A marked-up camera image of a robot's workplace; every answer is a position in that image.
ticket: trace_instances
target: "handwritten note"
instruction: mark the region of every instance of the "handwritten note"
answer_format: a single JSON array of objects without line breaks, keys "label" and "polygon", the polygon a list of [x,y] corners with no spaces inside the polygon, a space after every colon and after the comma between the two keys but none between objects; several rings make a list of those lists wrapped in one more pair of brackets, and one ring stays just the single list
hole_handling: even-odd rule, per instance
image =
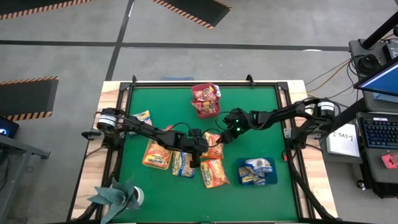
[{"label": "handwritten note", "polygon": [[329,153],[359,157],[355,125],[346,124],[331,133],[326,139],[326,145]]}]

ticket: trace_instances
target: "monitor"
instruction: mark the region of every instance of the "monitor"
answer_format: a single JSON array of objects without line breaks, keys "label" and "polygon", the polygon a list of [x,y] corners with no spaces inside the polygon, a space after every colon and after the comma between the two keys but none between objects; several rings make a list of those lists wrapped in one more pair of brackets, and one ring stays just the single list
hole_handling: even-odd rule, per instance
[{"label": "monitor", "polygon": [[398,96],[398,57],[354,85],[359,90]]}]

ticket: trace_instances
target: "white pot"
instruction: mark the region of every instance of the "white pot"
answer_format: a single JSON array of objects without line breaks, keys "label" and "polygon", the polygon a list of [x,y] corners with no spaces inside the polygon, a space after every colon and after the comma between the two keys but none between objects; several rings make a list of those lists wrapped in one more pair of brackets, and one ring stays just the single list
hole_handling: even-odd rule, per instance
[{"label": "white pot", "polygon": [[144,202],[144,192],[139,187],[134,187],[134,189],[135,189],[134,196],[137,198],[139,206],[141,206],[142,203]]}]

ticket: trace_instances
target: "potted plant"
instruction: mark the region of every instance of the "potted plant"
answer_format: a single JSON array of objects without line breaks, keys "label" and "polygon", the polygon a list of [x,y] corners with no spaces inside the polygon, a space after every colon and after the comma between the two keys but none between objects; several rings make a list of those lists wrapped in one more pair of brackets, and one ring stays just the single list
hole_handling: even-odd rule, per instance
[{"label": "potted plant", "polygon": [[95,187],[95,190],[98,195],[87,200],[109,205],[109,210],[102,218],[101,224],[108,223],[124,209],[138,209],[144,201],[144,192],[139,187],[134,186],[132,179],[126,181],[125,184],[120,184],[113,178],[112,188]]}]

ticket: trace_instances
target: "wooden table frame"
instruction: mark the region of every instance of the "wooden table frame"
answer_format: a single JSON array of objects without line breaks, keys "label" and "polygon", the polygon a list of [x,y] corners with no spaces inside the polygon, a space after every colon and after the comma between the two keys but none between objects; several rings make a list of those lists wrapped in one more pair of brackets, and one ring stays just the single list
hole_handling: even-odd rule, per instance
[{"label": "wooden table frame", "polygon": [[[146,81],[146,82],[135,82],[139,88],[145,88],[146,86],[162,85],[162,86],[186,86],[192,85],[192,83],[224,83],[225,85],[230,84],[231,86],[250,86],[249,81],[172,81],[172,82],[159,82],[159,81]],[[302,100],[307,97],[305,91],[304,82],[302,80],[286,80],[286,81],[267,81],[261,80],[256,81],[258,85],[275,85],[277,86],[276,95],[279,102],[279,107],[287,106],[290,103]],[[103,108],[108,107],[119,107],[122,110],[129,108],[129,96],[131,96],[132,88],[130,88],[131,82],[104,82],[101,91],[101,97],[98,103],[97,111],[101,111]],[[99,116],[95,117],[93,127],[96,128],[96,122]],[[289,128],[291,125],[300,126],[305,119],[296,118],[295,122],[287,121],[282,123],[284,128]],[[308,139],[308,143],[319,146],[318,141]],[[101,146],[102,139],[93,140],[88,143],[86,153],[90,153]],[[78,182],[76,183],[76,189],[73,196],[72,204],[68,214],[68,220],[79,217],[90,205],[87,198],[95,195],[96,191],[94,186],[100,186],[101,183],[106,181],[106,175],[109,175],[113,171],[113,167],[116,163],[117,152],[111,152],[107,149],[101,149],[98,152],[92,154],[90,157],[85,159],[82,163],[81,172],[79,175]],[[331,193],[325,164],[323,163],[322,153],[318,150],[312,149],[311,147],[306,148],[303,151],[299,151],[295,158],[296,169],[300,172],[303,180],[306,181],[311,191],[317,197],[319,202],[325,207],[325,209],[334,217],[337,217],[335,203]],[[300,186],[292,181],[294,194],[296,197],[296,207],[299,217],[304,218],[319,218],[319,215],[313,211],[311,205],[309,205],[308,199],[304,196]],[[91,218],[99,218],[100,213],[92,215]]]}]

